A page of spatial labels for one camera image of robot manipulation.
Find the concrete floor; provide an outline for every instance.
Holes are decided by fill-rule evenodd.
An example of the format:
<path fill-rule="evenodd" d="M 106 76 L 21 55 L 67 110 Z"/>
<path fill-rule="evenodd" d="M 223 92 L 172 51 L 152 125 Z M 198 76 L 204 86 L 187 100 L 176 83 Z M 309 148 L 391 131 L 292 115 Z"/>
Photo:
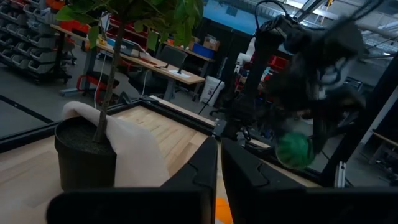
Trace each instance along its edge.
<path fill-rule="evenodd" d="M 62 108 L 64 104 L 69 101 L 80 101 L 93 105 L 93 97 L 82 96 L 81 93 L 76 93 L 67 97 L 59 95 L 59 91 L 62 89 L 75 88 L 76 80 L 83 72 L 86 54 L 78 47 L 73 50 L 73 53 L 78 60 L 75 66 L 68 66 L 68 74 L 72 75 L 72 79 L 70 79 L 66 85 L 64 85 L 61 80 L 55 80 L 52 83 L 44 83 L 37 86 L 31 80 L 18 76 L 15 72 L 1 64 L 0 95 L 4 95 L 53 121 L 60 120 Z M 102 60 L 97 60 L 95 63 L 95 70 L 100 71 L 102 63 Z M 109 73 L 109 71 L 109 62 L 106 62 L 104 65 L 104 73 Z M 120 81 L 120 84 L 117 89 L 115 89 L 115 94 L 120 94 L 122 91 L 125 91 L 131 97 L 139 96 L 137 90 L 128 84 L 125 75 L 117 73 L 116 79 Z M 203 106 L 203 103 L 193 102 L 191 96 L 184 92 L 176 93 L 175 98 L 172 99 L 171 102 L 194 113 L 198 113 Z M 208 114 L 213 109 L 214 108 L 208 106 L 201 115 L 214 120 L 216 118 Z M 0 101 L 0 136 L 31 129 L 43 124 L 45 123 Z M 311 135 L 312 133 L 312 126 L 303 121 L 289 121 L 288 125 L 293 131 L 299 131 L 307 135 Z M 341 136 L 331 138 L 324 148 L 325 154 L 330 157 L 340 141 Z M 362 149 L 361 146 L 359 146 L 356 152 L 351 156 L 347 164 L 347 178 L 354 186 L 387 186 L 388 183 L 379 178 L 380 176 L 384 177 L 385 174 L 369 166 L 361 152 Z M 328 159 L 323 154 L 319 154 L 310 167 L 321 172 L 327 162 Z"/>

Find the blue box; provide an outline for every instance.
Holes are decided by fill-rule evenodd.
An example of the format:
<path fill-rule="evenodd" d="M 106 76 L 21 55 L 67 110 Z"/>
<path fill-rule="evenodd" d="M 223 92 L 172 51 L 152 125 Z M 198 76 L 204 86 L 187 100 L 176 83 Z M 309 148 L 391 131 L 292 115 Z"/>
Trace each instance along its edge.
<path fill-rule="evenodd" d="M 204 56 L 206 58 L 213 59 L 215 51 L 211 50 L 211 49 L 208 49 L 207 47 L 204 47 L 204 46 L 202 46 L 200 44 L 196 44 L 195 43 L 193 45 L 193 47 L 192 47 L 192 52 L 196 53 L 198 55 L 202 55 L 202 56 Z"/>

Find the white cloth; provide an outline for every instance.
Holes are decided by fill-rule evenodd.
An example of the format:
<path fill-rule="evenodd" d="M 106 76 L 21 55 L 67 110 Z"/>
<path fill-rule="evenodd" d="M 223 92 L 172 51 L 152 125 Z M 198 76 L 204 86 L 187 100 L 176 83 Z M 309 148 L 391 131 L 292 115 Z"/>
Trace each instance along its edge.
<path fill-rule="evenodd" d="M 63 107 L 62 119 L 82 116 L 98 125 L 100 111 L 80 102 Z M 170 178 L 165 160 L 150 131 L 107 116 L 106 136 L 116 158 L 115 187 L 159 187 Z"/>

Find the black frame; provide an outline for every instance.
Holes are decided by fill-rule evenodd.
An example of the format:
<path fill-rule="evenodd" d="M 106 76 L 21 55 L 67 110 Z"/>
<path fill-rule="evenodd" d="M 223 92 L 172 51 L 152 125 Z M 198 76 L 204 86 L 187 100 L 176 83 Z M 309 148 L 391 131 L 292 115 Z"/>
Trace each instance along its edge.
<path fill-rule="evenodd" d="M 114 106 L 109 107 L 108 109 L 108 114 L 113 115 L 137 106 L 143 106 L 147 109 L 150 109 L 152 111 L 155 111 L 158 114 L 161 114 L 167 118 L 170 118 L 174 121 L 177 121 L 183 125 L 186 125 L 189 128 L 192 128 L 196 131 L 199 131 L 203 134 L 206 134 L 208 136 L 214 136 L 217 140 L 220 140 L 220 136 L 215 136 L 213 130 L 215 127 L 211 124 L 208 124 L 200 119 L 194 118 L 188 114 L 185 114 L 181 112 L 178 109 L 175 109 L 173 107 L 167 106 L 162 104 L 161 102 L 144 97 L 144 98 L 138 98 L 135 100 L 130 101 L 128 104 L 127 103 L 119 103 Z M 0 138 L 0 153 L 6 152 L 13 150 L 15 148 L 24 146 L 26 144 L 30 144 L 36 141 L 39 141 L 41 139 L 50 137 L 54 135 L 55 127 L 60 123 L 61 121 L 57 122 L 52 122 L 50 124 L 43 125 L 38 128 L 34 128 L 31 130 L 23 131 L 20 133 L 15 133 L 12 135 L 8 136 L 3 136 Z M 283 169 L 286 169 L 275 157 L 268 156 L 265 158 L 262 158 L 267 162 L 270 162 L 274 165 L 277 165 Z M 312 170 L 312 169 L 305 169 L 305 170 L 289 170 L 290 172 L 297 174 L 305 179 L 308 179 L 314 183 L 317 183 L 319 185 L 321 184 L 322 177 L 319 172 Z"/>

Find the potted plant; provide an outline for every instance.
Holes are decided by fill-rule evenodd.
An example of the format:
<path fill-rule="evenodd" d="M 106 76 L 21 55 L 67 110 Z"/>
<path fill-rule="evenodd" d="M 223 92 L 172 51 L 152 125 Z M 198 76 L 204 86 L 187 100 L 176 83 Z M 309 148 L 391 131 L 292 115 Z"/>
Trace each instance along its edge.
<path fill-rule="evenodd" d="M 101 9 L 105 12 L 101 17 L 90 16 L 93 11 Z M 117 16 L 120 25 L 98 126 L 79 117 L 62 121 L 55 130 L 55 147 L 58 151 L 61 184 L 64 190 L 114 185 L 116 154 L 105 134 L 106 112 L 112 97 L 114 76 L 126 24 L 133 22 L 136 32 L 142 32 L 144 26 L 156 30 L 160 34 L 161 43 L 169 34 L 173 34 L 176 45 L 187 46 L 193 27 L 201 20 L 203 2 L 202 0 L 74 0 L 59 10 L 56 20 L 76 20 L 80 24 L 92 24 L 98 21 L 99 26 L 90 27 L 88 32 L 90 47 L 95 47 L 100 33 L 101 18 L 107 14 Z"/>

